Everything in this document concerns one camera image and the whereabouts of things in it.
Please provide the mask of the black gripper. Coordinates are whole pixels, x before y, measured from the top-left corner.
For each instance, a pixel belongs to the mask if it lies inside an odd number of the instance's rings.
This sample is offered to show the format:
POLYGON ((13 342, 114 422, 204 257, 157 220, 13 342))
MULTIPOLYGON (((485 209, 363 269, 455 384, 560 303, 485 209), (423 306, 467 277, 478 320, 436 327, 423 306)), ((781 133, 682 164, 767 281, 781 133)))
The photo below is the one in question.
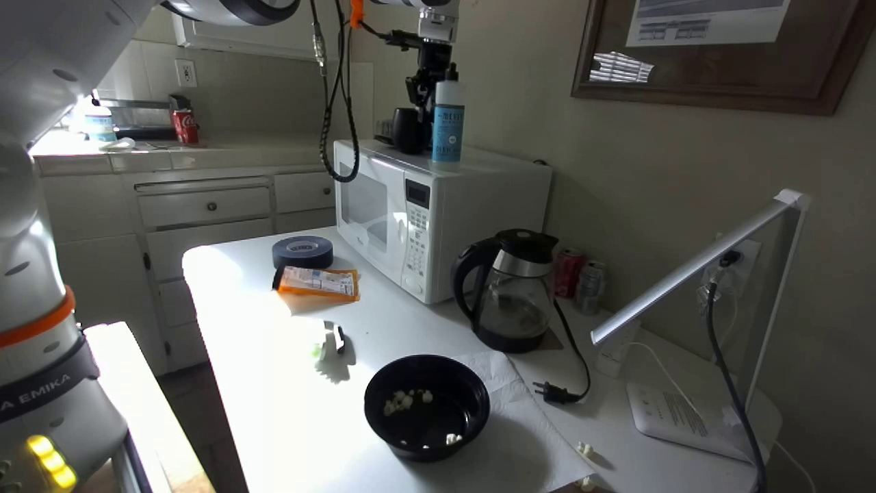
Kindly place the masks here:
POLYGON ((448 75, 452 47, 414 39, 410 50, 415 53, 415 70, 404 79, 404 94, 415 110, 426 112, 436 86, 448 75))

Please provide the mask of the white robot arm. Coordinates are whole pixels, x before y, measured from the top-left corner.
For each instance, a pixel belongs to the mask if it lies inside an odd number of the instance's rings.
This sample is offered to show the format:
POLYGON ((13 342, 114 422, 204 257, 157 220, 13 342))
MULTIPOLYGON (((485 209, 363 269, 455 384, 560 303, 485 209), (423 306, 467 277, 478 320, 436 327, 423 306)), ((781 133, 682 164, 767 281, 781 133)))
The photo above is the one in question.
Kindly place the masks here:
POLYGON ((430 110, 440 79, 452 75, 459 0, 162 0, 176 14, 181 47, 228 50, 324 64, 337 36, 371 32, 388 47, 414 50, 404 79, 414 106, 430 110), (399 6, 415 14, 415 29, 374 29, 367 6, 399 6))

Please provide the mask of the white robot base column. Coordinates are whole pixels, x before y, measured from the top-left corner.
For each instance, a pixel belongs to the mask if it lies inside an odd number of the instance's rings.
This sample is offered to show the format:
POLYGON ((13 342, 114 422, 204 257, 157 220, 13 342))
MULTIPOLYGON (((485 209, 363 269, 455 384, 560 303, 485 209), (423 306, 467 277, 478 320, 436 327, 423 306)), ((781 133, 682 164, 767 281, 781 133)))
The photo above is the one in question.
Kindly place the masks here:
POLYGON ((0 490, 74 493, 128 442, 74 317, 29 144, 152 0, 0 0, 0 490))

